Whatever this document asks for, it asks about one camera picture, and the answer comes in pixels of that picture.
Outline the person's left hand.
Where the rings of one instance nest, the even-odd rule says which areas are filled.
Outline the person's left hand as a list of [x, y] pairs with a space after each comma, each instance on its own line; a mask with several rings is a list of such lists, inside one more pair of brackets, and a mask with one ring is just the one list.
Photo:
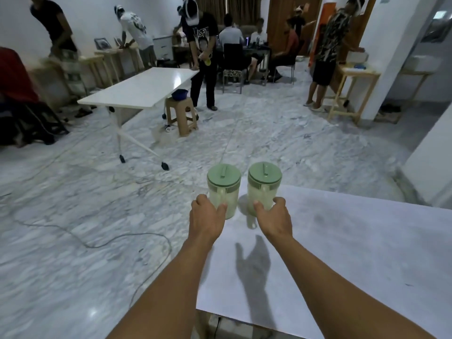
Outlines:
[[225, 218], [218, 218], [217, 208], [207, 195], [199, 194], [191, 203], [189, 212], [189, 240], [211, 248], [219, 238]]

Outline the person's right hand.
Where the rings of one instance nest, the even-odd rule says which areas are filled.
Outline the person's right hand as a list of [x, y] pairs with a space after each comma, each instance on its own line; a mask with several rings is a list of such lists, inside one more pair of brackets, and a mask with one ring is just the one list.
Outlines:
[[276, 246], [293, 238], [291, 216], [282, 197], [273, 199], [273, 206], [265, 215], [256, 215], [257, 222], [268, 241]]

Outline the white box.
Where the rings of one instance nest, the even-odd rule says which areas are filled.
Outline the white box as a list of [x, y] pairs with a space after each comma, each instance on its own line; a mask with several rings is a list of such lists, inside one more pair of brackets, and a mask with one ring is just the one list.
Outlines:
[[351, 65], [366, 64], [369, 58], [367, 52], [349, 51], [346, 58], [346, 63]]

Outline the black chair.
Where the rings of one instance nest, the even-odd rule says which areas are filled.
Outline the black chair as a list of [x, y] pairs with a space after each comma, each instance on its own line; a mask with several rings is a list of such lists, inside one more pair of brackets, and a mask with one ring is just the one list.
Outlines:
[[225, 92], [225, 86], [229, 77], [233, 76], [240, 79], [240, 94], [245, 81], [245, 73], [247, 68], [244, 66], [244, 52], [241, 44], [224, 44], [223, 45], [223, 74], [222, 74], [222, 91]]

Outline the person's right forearm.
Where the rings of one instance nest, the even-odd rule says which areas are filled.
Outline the person's right forearm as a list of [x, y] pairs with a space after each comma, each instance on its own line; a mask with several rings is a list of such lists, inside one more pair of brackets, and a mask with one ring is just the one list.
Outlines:
[[325, 339], [436, 339], [366, 294], [288, 234], [265, 234]]

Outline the metal chair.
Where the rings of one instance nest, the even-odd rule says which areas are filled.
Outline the metal chair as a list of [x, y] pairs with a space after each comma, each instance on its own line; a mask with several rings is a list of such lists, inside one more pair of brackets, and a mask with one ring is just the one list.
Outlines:
[[283, 85], [294, 85], [296, 82], [296, 64], [292, 65], [284, 65], [277, 67], [277, 71], [279, 72], [280, 78], [277, 79], [277, 76], [274, 76], [271, 79], [273, 84], [283, 84]]

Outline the beige plastic stool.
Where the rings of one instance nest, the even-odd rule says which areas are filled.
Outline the beige plastic stool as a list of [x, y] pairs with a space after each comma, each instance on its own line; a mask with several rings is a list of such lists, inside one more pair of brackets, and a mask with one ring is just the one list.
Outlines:
[[165, 100], [165, 115], [167, 125], [165, 130], [171, 131], [172, 125], [176, 124], [180, 137], [187, 137], [193, 130], [198, 129], [197, 121], [199, 116], [195, 110], [190, 97], [177, 101], [172, 97]]

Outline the clear jar with green lid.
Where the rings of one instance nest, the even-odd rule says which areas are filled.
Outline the clear jar with green lid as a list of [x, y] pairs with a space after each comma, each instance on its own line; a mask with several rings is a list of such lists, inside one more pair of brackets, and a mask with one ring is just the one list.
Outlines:
[[265, 210], [270, 210], [274, 204], [278, 188], [281, 184], [280, 168], [269, 162], [257, 162], [248, 170], [247, 209], [251, 216], [256, 217], [254, 202], [260, 202]]
[[232, 218], [237, 209], [241, 183], [238, 168], [229, 164], [217, 164], [207, 172], [208, 198], [218, 208], [227, 205], [226, 220]]

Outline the brown wooden door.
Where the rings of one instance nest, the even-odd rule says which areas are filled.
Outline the brown wooden door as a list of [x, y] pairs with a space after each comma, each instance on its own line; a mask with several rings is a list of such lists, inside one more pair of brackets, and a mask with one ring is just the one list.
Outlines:
[[314, 36], [319, 11], [324, 0], [269, 0], [267, 19], [267, 34], [269, 46], [274, 54], [285, 50], [287, 34], [285, 33], [286, 20], [295, 15], [295, 8], [303, 5], [303, 18], [306, 25], [302, 27], [300, 40], [303, 46], [300, 56], [307, 56], [308, 46]]

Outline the dark desk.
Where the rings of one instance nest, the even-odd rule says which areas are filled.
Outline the dark desk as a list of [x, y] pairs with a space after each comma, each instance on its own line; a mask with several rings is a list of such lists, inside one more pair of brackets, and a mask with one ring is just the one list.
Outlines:
[[[191, 51], [189, 45], [176, 44], [172, 45], [174, 60], [179, 64], [189, 64], [189, 67], [193, 65], [193, 58], [191, 55]], [[271, 57], [270, 48], [266, 46], [260, 47], [247, 47], [243, 46], [243, 54], [245, 56], [251, 56], [256, 53], [258, 56], [263, 57], [261, 61], [261, 67], [259, 69], [266, 69], [268, 67], [268, 62]]]

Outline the light wooden table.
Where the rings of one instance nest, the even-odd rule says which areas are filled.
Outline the light wooden table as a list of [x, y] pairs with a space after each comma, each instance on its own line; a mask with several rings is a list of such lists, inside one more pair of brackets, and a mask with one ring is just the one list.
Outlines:
[[[332, 105], [328, 111], [327, 121], [331, 121], [334, 116], [349, 117], [353, 119], [354, 123], [358, 125], [362, 113], [367, 105], [367, 102], [374, 91], [374, 88], [381, 76], [381, 73], [372, 68], [371, 66], [365, 64], [364, 68], [356, 68], [356, 63], [345, 63], [337, 64], [336, 70], [342, 75], [339, 86], [334, 89], [334, 96], [325, 96], [325, 100], [332, 100]], [[346, 96], [342, 96], [342, 91], [345, 86], [347, 78], [352, 79], [352, 83], [349, 86]], [[370, 85], [367, 92], [362, 100], [362, 103], [356, 112], [349, 112], [346, 110], [346, 106], [343, 105], [344, 101], [350, 101], [351, 92], [357, 83], [358, 79], [370, 79]]]
[[104, 88], [108, 86], [108, 78], [104, 80], [103, 75], [100, 71], [101, 67], [105, 67], [105, 60], [102, 55], [94, 55], [89, 57], [79, 56], [79, 62], [82, 65], [88, 67], [95, 87]]
[[427, 80], [427, 78], [431, 75], [433, 75], [434, 72], [428, 72], [428, 71], [413, 71], [409, 69], [402, 68], [400, 72], [398, 73], [399, 76], [416, 76], [420, 77], [419, 82], [417, 83], [414, 91], [411, 93], [410, 97], [402, 102], [402, 105], [400, 106], [400, 112], [399, 113], [382, 113], [381, 108], [379, 112], [377, 113], [375, 119], [373, 120], [375, 123], [389, 123], [396, 125], [400, 119], [402, 118], [402, 115], [404, 114], [404, 111], [408, 110], [409, 107], [413, 106], [415, 103], [415, 97], [417, 93], [419, 92], [420, 88], [424, 84], [424, 82]]
[[[142, 61], [139, 55], [138, 46], [136, 44], [133, 44], [125, 49], [116, 47], [104, 51], [95, 50], [94, 54], [102, 57], [110, 85], [120, 83], [121, 81], [142, 72]], [[124, 70], [124, 65], [121, 59], [125, 58], [125, 56], [128, 56], [129, 61], [132, 63], [132, 72], [127, 73]]]

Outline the brown curtain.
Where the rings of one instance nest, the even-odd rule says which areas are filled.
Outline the brown curtain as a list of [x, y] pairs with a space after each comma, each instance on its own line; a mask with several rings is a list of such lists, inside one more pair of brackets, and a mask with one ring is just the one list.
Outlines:
[[224, 16], [229, 13], [238, 25], [252, 25], [261, 16], [262, 0], [196, 0], [199, 8], [211, 13], [218, 24], [223, 24]]

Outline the white folding table on wheels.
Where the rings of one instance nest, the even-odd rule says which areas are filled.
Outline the white folding table on wheels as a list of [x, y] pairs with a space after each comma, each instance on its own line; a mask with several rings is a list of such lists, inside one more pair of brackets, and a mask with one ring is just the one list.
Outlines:
[[171, 96], [175, 90], [194, 77], [196, 73], [197, 71], [192, 69], [154, 67], [86, 96], [78, 100], [77, 103], [106, 109], [114, 132], [113, 142], [122, 164], [126, 163], [121, 150], [121, 140], [125, 139], [160, 159], [161, 168], [164, 171], [169, 171], [169, 165], [161, 156], [122, 129], [121, 110], [136, 109], [141, 111], [150, 109], [167, 96]]

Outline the person's left forearm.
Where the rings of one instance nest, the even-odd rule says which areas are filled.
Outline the person's left forearm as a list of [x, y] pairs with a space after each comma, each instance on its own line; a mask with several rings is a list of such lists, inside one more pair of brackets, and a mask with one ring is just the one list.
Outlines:
[[201, 275], [214, 240], [187, 239], [105, 339], [190, 339]]

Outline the white drawer cabinet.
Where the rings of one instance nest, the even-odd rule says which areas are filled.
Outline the white drawer cabinet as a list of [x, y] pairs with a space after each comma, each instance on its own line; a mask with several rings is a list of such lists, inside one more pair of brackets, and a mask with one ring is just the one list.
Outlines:
[[173, 34], [155, 36], [153, 43], [157, 60], [174, 60]]

